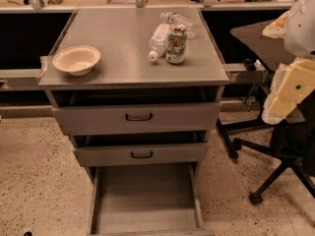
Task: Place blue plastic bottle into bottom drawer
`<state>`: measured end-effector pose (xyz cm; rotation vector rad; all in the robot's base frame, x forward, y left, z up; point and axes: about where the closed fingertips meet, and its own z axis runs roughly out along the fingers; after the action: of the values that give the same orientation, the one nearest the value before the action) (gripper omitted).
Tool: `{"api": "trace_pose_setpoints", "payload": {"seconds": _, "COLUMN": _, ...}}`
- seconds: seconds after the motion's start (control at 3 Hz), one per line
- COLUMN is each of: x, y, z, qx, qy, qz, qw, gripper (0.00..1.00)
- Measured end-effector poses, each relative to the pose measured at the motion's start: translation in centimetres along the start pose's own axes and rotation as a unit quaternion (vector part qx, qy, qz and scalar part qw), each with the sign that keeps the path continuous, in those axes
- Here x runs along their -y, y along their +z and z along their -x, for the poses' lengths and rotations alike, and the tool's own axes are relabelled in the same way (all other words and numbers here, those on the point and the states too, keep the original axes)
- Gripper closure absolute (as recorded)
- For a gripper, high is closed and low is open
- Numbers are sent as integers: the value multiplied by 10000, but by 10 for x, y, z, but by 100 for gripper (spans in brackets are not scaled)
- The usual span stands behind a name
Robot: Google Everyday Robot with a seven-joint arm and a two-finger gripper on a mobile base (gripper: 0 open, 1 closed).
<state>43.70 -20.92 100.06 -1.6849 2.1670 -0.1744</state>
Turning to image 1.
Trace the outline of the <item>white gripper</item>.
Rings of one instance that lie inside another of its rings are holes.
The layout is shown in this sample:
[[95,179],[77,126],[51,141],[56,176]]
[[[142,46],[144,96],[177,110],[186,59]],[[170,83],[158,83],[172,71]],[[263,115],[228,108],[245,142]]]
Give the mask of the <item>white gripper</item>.
[[[267,25],[262,35],[284,38],[288,12]],[[296,58],[293,63],[280,64],[277,68],[271,93],[267,97],[267,117],[285,118],[304,98],[315,89],[315,60]]]

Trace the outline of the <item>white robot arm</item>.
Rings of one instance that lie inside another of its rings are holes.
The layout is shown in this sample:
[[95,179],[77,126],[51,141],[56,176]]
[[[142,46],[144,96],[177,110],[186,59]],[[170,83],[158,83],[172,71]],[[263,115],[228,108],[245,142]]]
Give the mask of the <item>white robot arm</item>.
[[315,89],[315,0],[297,0],[263,30],[263,35],[280,37],[284,49],[295,59],[277,68],[267,96],[262,119],[268,124],[280,123]]

